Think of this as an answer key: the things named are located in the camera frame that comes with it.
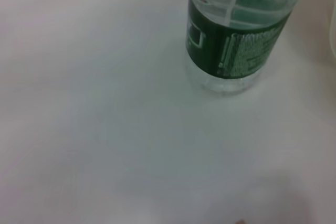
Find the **white surface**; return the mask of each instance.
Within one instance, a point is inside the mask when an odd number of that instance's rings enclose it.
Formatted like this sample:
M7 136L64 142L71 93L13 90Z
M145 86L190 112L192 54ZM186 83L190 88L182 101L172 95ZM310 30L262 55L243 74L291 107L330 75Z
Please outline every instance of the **white surface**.
M187 0L0 0L0 223L335 223L330 1L220 98L185 75Z

